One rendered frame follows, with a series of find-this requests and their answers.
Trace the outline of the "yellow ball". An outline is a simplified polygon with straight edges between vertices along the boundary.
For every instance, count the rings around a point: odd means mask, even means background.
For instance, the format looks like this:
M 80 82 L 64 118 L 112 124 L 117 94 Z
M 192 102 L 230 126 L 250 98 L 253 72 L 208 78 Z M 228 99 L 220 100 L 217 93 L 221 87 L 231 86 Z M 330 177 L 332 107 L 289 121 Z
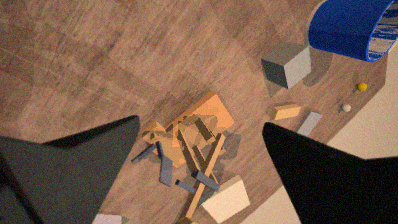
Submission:
M 366 88 L 367 88 L 367 85 L 365 83 L 358 83 L 357 86 L 356 86 L 357 90 L 364 91 L 364 90 L 366 90 Z

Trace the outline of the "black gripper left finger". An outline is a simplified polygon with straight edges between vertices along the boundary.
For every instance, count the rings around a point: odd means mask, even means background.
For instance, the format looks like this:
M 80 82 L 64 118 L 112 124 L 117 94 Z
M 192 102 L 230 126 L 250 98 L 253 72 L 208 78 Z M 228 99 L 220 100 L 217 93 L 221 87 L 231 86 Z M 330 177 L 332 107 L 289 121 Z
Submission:
M 35 224 L 93 224 L 140 129 L 132 115 L 42 144 L 0 136 L 0 183 Z

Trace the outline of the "small cream ball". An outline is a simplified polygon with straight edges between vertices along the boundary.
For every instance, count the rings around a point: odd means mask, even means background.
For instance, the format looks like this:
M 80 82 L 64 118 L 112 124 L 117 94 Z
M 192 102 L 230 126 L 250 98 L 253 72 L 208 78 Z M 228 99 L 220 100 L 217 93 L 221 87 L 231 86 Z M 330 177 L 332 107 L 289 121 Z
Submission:
M 350 105 L 348 105 L 348 104 L 342 104 L 341 105 L 341 110 L 343 111 L 343 112 L 348 112 L 349 110 L 350 110 Z

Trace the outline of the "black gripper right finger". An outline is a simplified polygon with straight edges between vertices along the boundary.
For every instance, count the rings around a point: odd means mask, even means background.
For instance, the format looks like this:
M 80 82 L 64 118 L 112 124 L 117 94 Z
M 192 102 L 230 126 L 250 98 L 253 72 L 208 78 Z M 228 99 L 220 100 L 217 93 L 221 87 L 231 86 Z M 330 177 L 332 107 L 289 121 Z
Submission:
M 398 156 L 362 159 L 271 122 L 262 137 L 301 224 L 376 224 L 398 198 Z

